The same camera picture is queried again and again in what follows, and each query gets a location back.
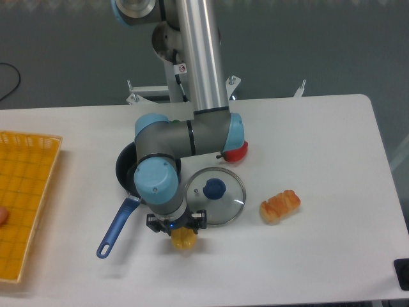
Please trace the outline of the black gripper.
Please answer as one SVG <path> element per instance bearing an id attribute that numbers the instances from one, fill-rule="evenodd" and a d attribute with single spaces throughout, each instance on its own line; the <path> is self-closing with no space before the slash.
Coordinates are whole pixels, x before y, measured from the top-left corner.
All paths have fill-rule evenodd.
<path id="1" fill-rule="evenodd" d="M 148 214 L 146 216 L 146 226 L 155 233 L 162 232 L 168 235 L 173 230 L 182 227 L 191 228 L 194 233 L 198 233 L 199 230 L 207 229 L 207 212 L 205 209 L 198 210 L 196 213 L 181 216 L 172 221 L 165 217 L 156 217 L 154 214 Z"/>

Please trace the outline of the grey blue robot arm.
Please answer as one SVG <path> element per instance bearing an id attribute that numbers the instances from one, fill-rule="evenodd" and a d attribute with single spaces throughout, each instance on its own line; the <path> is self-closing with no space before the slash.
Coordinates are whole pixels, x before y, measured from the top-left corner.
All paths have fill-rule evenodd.
<path id="1" fill-rule="evenodd" d="M 151 212 L 147 226 L 171 233 L 186 227 L 194 232 L 207 226 L 206 212 L 191 211 L 180 185 L 180 160 L 219 152 L 239 161 L 247 152 L 239 114 L 229 108 L 220 59 L 220 35 L 212 1 L 113 1 L 112 9 L 125 24 L 156 22 L 167 33 L 164 42 L 177 64 L 186 64 L 194 105 L 191 120 L 172 122 L 162 114 L 146 114 L 135 123 L 132 193 Z"/>

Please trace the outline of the fingertip at left edge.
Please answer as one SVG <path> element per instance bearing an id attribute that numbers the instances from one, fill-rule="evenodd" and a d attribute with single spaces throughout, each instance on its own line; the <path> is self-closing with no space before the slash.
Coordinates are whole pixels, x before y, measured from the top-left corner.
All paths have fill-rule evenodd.
<path id="1" fill-rule="evenodd" d="M 9 211 L 6 207 L 0 206 L 0 225 L 4 224 L 9 216 Z"/>

